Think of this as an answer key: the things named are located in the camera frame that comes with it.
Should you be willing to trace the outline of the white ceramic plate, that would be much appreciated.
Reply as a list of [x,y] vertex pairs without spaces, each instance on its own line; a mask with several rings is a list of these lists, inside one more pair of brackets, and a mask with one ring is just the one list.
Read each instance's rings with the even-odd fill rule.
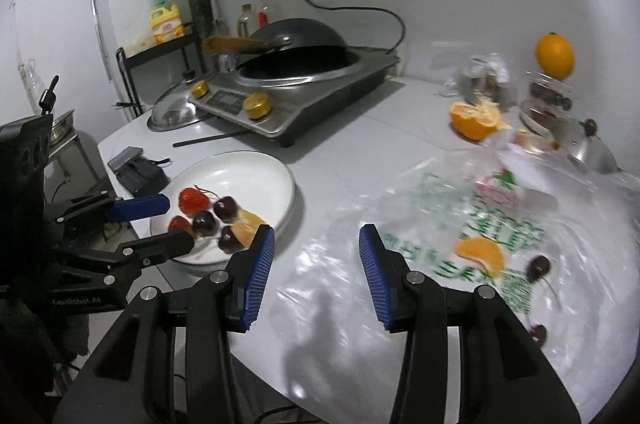
[[277,158],[229,152],[183,170],[163,195],[169,210],[151,219],[151,233],[186,231],[194,246],[178,262],[209,266],[248,248],[260,225],[280,229],[293,208],[295,181]]

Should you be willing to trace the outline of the orange mandarin segment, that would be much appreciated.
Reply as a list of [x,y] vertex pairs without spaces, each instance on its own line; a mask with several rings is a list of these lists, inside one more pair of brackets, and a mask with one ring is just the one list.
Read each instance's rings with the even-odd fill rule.
[[486,237],[469,237],[457,241],[454,252],[457,256],[480,265],[484,272],[494,279],[500,277],[506,264],[499,245]]

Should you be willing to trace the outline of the black pouch with phone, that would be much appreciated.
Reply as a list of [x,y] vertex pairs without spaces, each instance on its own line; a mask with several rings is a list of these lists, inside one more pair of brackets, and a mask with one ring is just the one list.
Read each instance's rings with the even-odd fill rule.
[[120,185],[137,199],[163,191],[169,183],[164,167],[170,163],[170,158],[159,161],[147,158],[142,147],[126,147],[107,162],[107,167]]

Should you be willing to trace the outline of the whole orange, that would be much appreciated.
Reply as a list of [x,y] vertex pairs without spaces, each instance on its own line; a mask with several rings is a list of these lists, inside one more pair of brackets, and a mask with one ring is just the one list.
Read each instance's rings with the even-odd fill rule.
[[576,65],[572,44],[555,32],[538,40],[535,58],[544,74],[560,81],[570,77]]

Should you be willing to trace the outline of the black wok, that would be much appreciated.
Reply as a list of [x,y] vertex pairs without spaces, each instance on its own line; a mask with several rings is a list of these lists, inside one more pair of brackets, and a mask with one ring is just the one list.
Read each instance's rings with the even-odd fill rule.
[[202,48],[212,55],[234,55],[240,74],[253,80],[333,72],[359,60],[335,29],[311,18],[278,20],[247,38],[210,36]]

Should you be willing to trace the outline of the red capped sauce bottle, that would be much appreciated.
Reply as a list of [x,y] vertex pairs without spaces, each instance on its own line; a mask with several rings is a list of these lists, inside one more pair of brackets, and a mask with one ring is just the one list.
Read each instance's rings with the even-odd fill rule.
[[266,27],[283,18],[281,7],[277,0],[259,0],[257,16],[260,28]]

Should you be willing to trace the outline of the large red strawberry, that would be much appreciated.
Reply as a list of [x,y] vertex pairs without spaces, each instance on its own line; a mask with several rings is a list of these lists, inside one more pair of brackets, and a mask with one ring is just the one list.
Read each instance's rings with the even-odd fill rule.
[[178,208],[188,218],[194,218],[211,206],[210,198],[197,188],[185,188],[178,195]]

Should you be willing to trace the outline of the yellow detergent bottle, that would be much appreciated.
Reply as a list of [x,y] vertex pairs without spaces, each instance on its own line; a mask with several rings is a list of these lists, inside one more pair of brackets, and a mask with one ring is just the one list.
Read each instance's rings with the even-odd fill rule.
[[152,35],[156,44],[183,37],[186,28],[175,0],[157,2],[149,14]]

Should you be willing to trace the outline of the small crumpled plastic bag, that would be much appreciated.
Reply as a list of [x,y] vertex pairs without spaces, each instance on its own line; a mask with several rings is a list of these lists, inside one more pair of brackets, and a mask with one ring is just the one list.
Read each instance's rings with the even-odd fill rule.
[[509,64],[494,52],[473,55],[454,71],[439,94],[444,98],[461,98],[473,106],[488,101],[504,112],[516,103],[518,86]]

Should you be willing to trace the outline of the black chopstick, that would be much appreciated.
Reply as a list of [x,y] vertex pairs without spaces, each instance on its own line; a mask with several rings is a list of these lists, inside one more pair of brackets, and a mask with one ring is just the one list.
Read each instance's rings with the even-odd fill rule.
[[225,140],[230,138],[237,138],[237,137],[242,137],[246,135],[251,135],[252,133],[253,132],[251,132],[250,130],[243,129],[243,130],[233,131],[229,133],[223,133],[222,135],[207,136],[207,137],[195,138],[190,140],[178,141],[173,143],[172,147],[174,149],[178,149],[179,147],[190,147],[191,145],[220,141],[220,140]]

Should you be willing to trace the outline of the printed clear plastic bag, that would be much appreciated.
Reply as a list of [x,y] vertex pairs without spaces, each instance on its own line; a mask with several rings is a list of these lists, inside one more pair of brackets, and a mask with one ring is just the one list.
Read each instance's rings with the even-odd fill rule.
[[[285,386],[333,422],[383,422],[398,381],[398,336],[375,317],[358,256],[373,223],[386,247],[440,285],[494,287],[524,326],[548,331],[544,354],[584,421],[622,384],[639,334],[639,181],[580,171],[560,151],[506,132],[399,175],[377,196],[330,214],[295,260],[272,311],[285,342]],[[506,264],[489,277],[456,255],[486,237]],[[538,255],[550,272],[530,284]]]

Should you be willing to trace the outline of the black metal rack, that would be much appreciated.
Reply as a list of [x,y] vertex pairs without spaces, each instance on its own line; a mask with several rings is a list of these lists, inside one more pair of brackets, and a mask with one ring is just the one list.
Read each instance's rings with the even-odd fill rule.
[[116,64],[125,87],[125,98],[116,103],[130,117],[137,118],[174,84],[185,72],[202,76],[207,72],[201,38],[192,22],[186,23],[186,34],[127,55],[120,46],[115,52]]

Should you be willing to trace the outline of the steel induction cooker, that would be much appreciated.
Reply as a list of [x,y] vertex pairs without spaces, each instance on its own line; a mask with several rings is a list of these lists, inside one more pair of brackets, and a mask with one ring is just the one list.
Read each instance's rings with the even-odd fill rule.
[[381,86],[398,63],[397,55],[370,48],[327,46],[321,54],[255,56],[234,72],[194,84],[189,101],[202,112],[289,147]]

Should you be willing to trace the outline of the steel lid with knob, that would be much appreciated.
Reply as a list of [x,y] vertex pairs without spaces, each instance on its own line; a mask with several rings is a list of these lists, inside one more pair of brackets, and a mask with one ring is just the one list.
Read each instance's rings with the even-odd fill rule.
[[612,175],[618,168],[613,153],[598,136],[598,125],[592,118],[557,119],[550,128],[556,142],[580,171]]

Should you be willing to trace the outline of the steel pot lid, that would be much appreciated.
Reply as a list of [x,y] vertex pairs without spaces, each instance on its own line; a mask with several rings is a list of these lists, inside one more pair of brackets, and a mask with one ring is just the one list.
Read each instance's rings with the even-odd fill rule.
[[191,87],[197,81],[195,70],[186,70],[178,84],[173,84],[160,95],[146,122],[151,131],[176,130],[209,118],[209,113],[199,110],[191,103]]

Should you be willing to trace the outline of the half peeled orange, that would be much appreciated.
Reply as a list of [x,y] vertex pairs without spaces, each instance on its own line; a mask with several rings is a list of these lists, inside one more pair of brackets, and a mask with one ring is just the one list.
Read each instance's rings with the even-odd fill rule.
[[448,113],[454,131],[473,142],[480,142],[497,131],[502,121],[498,105],[488,100],[478,105],[454,102]]

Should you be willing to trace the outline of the small oil bottle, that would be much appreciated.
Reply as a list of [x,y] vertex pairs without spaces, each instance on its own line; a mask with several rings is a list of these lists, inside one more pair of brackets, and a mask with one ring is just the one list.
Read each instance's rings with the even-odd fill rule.
[[250,38],[259,29],[259,20],[250,3],[242,5],[242,13],[236,21],[236,32],[240,38]]

